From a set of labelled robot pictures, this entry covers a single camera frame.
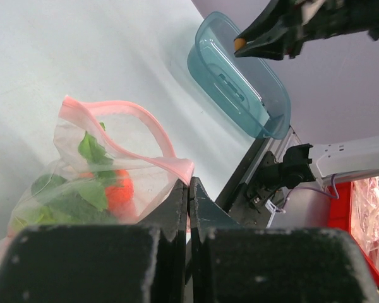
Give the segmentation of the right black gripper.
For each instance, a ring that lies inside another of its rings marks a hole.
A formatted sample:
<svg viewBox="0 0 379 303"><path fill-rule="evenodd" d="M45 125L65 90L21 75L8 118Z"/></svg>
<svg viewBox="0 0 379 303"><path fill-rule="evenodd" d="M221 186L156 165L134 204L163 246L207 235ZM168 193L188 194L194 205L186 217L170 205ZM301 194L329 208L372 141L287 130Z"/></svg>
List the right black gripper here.
<svg viewBox="0 0 379 303"><path fill-rule="evenodd" d="M247 44L234 51L236 57L280 61L300 55L306 39L304 26L319 10L318 1L270 1L252 24L235 39Z"/></svg>

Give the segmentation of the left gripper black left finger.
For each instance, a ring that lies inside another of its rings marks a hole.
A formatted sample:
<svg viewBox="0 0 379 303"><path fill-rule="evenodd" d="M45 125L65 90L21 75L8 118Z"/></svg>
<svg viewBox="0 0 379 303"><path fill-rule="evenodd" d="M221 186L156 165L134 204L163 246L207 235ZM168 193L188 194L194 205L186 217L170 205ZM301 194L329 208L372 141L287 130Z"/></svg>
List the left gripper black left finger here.
<svg viewBox="0 0 379 303"><path fill-rule="evenodd" d="M182 302L188 187L135 225L36 225L0 264L0 302Z"/></svg>

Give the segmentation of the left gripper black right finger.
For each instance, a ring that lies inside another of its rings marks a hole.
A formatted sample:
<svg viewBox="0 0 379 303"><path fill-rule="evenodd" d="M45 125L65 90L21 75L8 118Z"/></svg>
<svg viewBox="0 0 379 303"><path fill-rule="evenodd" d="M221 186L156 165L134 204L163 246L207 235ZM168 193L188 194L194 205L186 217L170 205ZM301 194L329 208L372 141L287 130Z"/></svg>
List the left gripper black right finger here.
<svg viewBox="0 0 379 303"><path fill-rule="evenodd" d="M249 229L189 185L195 302L379 302L352 237L339 229Z"/></svg>

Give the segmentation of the small orange toy fruit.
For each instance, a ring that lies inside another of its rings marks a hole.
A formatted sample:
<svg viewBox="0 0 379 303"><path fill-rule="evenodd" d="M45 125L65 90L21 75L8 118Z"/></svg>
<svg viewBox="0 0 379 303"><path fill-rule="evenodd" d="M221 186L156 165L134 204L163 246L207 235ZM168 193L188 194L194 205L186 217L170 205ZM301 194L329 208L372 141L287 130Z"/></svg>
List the small orange toy fruit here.
<svg viewBox="0 0 379 303"><path fill-rule="evenodd" d="M237 52L247 44L247 41L243 38L237 38L234 40L234 51Z"/></svg>

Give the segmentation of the red toy carrot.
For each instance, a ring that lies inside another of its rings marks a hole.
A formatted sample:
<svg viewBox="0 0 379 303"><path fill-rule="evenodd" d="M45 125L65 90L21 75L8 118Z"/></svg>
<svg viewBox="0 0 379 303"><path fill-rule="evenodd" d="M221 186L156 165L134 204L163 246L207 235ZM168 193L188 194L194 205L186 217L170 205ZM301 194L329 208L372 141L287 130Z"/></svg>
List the red toy carrot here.
<svg viewBox="0 0 379 303"><path fill-rule="evenodd" d="M88 172L79 173L79 178L93 179L101 184L100 192L105 195L107 210L120 221L136 218L134 186L128 171L112 170L114 160L88 132L78 145L78 153L86 160L90 169Z"/></svg>

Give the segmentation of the clear zip top bag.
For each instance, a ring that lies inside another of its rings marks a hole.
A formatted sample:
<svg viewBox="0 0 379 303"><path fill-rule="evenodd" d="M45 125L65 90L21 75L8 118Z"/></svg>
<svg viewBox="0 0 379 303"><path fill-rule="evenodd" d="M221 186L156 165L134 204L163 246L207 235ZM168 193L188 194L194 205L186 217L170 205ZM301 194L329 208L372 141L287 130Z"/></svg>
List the clear zip top bag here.
<svg viewBox="0 0 379 303"><path fill-rule="evenodd" d="M66 97L54 130L59 158L23 193L0 240L0 263L30 225L135 224L158 207L195 165L178 158L156 118L122 100Z"/></svg>

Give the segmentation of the green toy grapes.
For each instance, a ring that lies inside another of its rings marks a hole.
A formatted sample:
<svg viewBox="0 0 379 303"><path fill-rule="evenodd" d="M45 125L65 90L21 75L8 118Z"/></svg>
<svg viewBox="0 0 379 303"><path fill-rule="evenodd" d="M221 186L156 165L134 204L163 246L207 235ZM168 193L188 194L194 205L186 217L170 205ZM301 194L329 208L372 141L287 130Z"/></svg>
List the green toy grapes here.
<svg viewBox="0 0 379 303"><path fill-rule="evenodd" d="M57 174L44 174L12 211L9 231L19 232L36 224L112 224L117 219L108 210L104 186L95 179L69 181Z"/></svg>

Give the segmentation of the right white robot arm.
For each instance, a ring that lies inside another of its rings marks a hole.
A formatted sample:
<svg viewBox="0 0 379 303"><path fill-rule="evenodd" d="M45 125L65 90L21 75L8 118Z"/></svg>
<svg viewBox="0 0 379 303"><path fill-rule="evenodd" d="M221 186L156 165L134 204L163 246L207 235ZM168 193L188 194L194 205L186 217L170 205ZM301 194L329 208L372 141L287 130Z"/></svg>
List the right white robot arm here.
<svg viewBox="0 0 379 303"><path fill-rule="evenodd" d="M283 60L300 55L313 40L367 32L379 39L379 1L270 1L253 23L234 40L236 57ZM282 187L339 174L356 179L358 172L379 176L379 136L337 144L303 144L288 148L283 160L262 160L244 196L259 208Z"/></svg>

